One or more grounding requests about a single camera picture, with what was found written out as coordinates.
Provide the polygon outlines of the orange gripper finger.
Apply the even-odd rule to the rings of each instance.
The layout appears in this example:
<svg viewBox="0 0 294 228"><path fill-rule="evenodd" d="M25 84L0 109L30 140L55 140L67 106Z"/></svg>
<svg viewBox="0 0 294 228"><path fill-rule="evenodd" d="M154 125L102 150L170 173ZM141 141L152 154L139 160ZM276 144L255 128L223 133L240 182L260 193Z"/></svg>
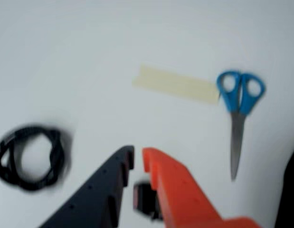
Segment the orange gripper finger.
<svg viewBox="0 0 294 228"><path fill-rule="evenodd" d="M167 228L257 228L247 217L222 218L190 171L178 160L159 149L142 150L145 172L157 192Z"/></svg>

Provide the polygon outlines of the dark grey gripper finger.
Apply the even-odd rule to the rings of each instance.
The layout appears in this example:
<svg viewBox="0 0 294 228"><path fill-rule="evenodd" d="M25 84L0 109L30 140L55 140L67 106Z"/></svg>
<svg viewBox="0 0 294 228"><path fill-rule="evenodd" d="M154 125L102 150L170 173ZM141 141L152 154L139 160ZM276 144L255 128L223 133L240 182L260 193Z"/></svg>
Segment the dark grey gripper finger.
<svg viewBox="0 0 294 228"><path fill-rule="evenodd" d="M41 227L116 228L134 146L117 150Z"/></svg>

